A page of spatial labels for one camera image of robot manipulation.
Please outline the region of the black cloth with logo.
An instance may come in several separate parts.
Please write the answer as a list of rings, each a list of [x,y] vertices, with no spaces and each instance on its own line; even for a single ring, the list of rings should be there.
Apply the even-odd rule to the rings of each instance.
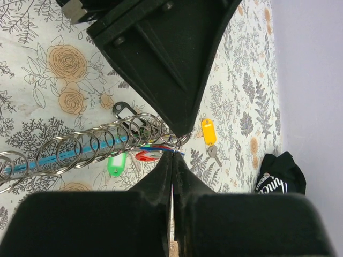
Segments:
[[[254,192],[257,194],[299,193],[305,195],[306,179],[289,152],[263,158]]]

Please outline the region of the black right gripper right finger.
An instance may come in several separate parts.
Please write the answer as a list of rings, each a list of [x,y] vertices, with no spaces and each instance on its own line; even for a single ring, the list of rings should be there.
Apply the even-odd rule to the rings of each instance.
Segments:
[[[299,193],[217,193],[173,156],[180,256],[335,256],[314,206]]]

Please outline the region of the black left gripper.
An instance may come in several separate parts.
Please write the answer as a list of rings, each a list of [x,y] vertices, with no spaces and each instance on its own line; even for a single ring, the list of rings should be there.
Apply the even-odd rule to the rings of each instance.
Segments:
[[[72,24],[88,21],[99,21],[101,24],[110,24],[119,20],[134,7],[150,4],[150,1],[57,1],[63,14]]]

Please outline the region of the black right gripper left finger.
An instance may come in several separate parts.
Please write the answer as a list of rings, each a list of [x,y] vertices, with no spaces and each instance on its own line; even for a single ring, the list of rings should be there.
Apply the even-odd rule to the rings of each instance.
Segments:
[[[168,256],[171,153],[127,191],[44,192],[18,207],[1,256]]]

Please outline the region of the blue key tag with key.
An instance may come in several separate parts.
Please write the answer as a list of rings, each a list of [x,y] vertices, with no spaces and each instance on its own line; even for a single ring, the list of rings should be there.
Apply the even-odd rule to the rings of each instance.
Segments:
[[[163,151],[163,152],[172,152],[172,153],[179,153],[181,154],[183,157],[185,156],[185,154],[183,152],[180,151],[176,151],[175,149],[171,149],[169,147],[166,147],[164,145],[158,145],[157,147],[153,147],[153,146],[142,146],[139,148],[140,150],[145,150],[148,152],[152,152],[152,151]]]

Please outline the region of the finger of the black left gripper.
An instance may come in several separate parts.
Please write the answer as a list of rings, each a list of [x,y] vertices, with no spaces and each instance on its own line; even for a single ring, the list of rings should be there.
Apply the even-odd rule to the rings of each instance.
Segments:
[[[123,1],[87,33],[110,66],[176,135],[192,131],[239,1]]]

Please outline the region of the green key tag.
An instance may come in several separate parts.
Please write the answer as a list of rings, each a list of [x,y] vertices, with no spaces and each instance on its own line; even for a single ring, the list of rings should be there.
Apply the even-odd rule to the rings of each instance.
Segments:
[[[107,170],[111,176],[120,176],[125,170],[127,153],[111,157],[107,162]]]

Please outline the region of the floral patterned table mat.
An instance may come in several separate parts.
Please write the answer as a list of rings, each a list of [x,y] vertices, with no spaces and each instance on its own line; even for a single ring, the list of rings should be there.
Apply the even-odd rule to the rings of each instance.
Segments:
[[[1,150],[28,158],[59,135],[114,119],[116,102],[153,113],[56,1],[1,1]],[[242,1],[214,58],[198,120],[185,146],[191,170],[212,189],[248,192],[267,153],[281,151],[270,1]],[[219,167],[200,120],[214,121]]]

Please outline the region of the black key fob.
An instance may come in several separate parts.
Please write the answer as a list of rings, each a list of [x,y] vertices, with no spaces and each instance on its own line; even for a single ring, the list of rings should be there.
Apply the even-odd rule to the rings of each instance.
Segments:
[[[146,119],[126,102],[116,102],[112,107],[112,113],[121,121],[120,125],[133,135],[140,135],[147,127]]]

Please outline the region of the small yellow key tag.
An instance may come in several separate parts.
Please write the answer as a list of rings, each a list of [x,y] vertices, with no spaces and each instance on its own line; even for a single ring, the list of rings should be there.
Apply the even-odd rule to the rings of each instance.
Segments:
[[[201,122],[201,127],[205,144],[208,146],[214,145],[217,141],[217,136],[213,120],[209,118],[203,119]]]

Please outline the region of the red key tag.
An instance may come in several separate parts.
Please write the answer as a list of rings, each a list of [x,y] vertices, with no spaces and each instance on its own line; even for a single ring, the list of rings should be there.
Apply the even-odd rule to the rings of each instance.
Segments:
[[[163,151],[152,151],[148,152],[145,150],[141,150],[135,155],[135,158],[139,161],[144,161],[144,162],[152,162],[152,161],[157,161],[158,159],[161,158],[161,156],[164,154]]]

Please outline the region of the steel key holder with rings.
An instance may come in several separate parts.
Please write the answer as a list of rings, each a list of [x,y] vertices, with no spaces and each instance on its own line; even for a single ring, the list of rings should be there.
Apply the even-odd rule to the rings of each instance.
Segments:
[[[190,134],[176,136],[161,118],[149,113],[58,135],[44,143],[32,139],[28,153],[1,152],[1,192],[14,189],[25,179],[62,175],[147,146],[178,152],[189,139]]]

